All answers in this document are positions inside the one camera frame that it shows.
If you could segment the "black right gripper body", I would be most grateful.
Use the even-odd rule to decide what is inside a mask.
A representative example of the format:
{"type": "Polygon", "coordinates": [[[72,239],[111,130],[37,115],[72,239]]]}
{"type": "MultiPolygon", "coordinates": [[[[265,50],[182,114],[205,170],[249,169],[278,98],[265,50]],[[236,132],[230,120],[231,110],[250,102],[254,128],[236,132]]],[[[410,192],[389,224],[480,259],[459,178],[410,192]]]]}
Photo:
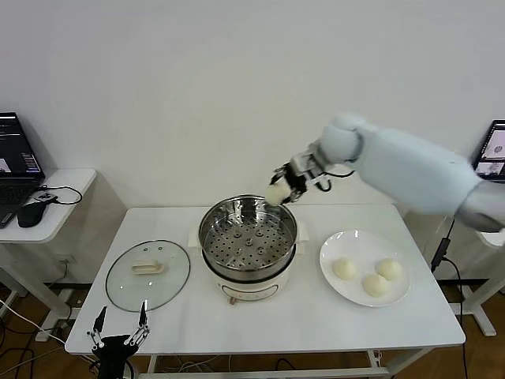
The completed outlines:
{"type": "Polygon", "coordinates": [[[315,186],[319,191],[331,191],[332,184],[329,177],[317,171],[300,171],[293,165],[290,165],[290,185],[296,191],[307,191],[309,186],[315,186]]]}

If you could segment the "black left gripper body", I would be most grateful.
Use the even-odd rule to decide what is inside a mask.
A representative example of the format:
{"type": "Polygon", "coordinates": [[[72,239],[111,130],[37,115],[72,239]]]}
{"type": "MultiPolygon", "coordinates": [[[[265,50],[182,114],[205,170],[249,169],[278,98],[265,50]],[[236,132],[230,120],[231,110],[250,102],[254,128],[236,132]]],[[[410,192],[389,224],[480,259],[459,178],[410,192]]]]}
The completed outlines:
{"type": "Polygon", "coordinates": [[[92,353],[98,359],[98,379],[135,377],[129,361],[135,354],[135,347],[126,343],[128,338],[128,335],[108,336],[102,339],[102,347],[97,344],[92,347],[92,353]]]}

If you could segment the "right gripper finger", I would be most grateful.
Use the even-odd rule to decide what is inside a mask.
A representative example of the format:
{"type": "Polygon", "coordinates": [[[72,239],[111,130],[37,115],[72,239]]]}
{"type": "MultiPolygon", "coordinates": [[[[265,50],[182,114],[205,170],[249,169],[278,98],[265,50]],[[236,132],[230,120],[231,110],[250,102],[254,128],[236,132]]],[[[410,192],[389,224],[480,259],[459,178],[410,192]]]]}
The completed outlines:
{"type": "Polygon", "coordinates": [[[273,186],[276,182],[284,179],[286,183],[291,186],[294,181],[294,172],[291,166],[282,166],[274,171],[274,175],[271,178],[270,185],[273,186]]]}
{"type": "Polygon", "coordinates": [[[291,204],[297,202],[302,195],[307,192],[306,186],[291,187],[289,185],[283,186],[282,190],[282,200],[281,204],[291,204]]]}

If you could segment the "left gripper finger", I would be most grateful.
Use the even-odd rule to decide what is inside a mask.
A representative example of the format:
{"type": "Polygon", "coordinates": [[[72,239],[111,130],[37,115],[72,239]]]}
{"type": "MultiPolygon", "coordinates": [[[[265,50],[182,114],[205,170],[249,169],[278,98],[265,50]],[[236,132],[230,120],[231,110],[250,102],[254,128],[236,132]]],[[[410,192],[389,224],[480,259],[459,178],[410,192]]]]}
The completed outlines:
{"type": "Polygon", "coordinates": [[[101,333],[103,331],[104,321],[106,318],[107,307],[104,306],[98,317],[95,319],[91,331],[87,331],[87,335],[92,341],[92,349],[97,349],[104,347],[104,342],[102,341],[101,333]]]}
{"type": "Polygon", "coordinates": [[[147,305],[147,301],[142,302],[138,326],[126,339],[125,345],[141,345],[147,339],[150,333],[150,328],[148,326],[147,305]]]}

